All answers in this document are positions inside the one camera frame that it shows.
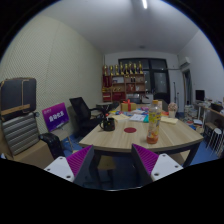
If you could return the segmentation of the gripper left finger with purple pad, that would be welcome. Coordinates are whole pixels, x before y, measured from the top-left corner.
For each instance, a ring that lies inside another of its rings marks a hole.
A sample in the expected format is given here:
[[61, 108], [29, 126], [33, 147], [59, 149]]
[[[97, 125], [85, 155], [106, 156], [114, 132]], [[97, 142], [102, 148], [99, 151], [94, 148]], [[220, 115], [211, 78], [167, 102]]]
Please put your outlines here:
[[68, 157], [59, 156], [45, 171], [59, 176], [76, 185], [83, 186], [94, 156], [93, 146], [87, 146]]

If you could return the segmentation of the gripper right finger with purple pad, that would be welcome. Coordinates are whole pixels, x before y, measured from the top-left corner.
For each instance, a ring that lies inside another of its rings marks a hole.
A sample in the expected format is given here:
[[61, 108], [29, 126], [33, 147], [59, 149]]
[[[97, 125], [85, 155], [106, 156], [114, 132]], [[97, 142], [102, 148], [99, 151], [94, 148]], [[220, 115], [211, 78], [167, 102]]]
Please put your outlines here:
[[158, 155], [137, 144], [132, 145], [131, 154], [142, 186], [182, 169], [182, 166], [166, 153]]

